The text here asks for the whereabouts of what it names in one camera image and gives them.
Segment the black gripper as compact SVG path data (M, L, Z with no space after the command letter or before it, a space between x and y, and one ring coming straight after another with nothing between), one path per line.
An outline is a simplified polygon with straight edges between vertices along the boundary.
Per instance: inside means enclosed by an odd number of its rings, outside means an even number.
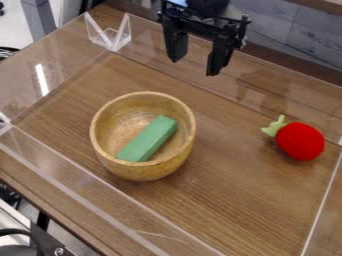
M236 48L246 45L246 32L252 19L232 0L161 0L158 21L164 26L168 56L178 62L188 54L189 33L213 38L213 51L208 58L208 76L221 73L229 65Z

